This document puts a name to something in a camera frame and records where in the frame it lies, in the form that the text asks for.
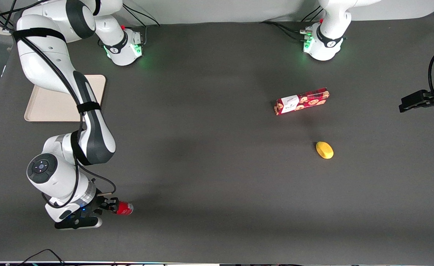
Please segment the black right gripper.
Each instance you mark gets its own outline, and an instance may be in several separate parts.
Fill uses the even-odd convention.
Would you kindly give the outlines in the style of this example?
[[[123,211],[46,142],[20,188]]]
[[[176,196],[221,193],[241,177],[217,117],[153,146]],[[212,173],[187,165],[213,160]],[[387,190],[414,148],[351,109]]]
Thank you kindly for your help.
[[[92,201],[68,216],[68,221],[81,221],[96,215],[102,215],[103,213],[118,213],[118,206],[120,200],[117,197],[107,199],[106,197],[99,195],[101,190],[96,189],[96,193]]]

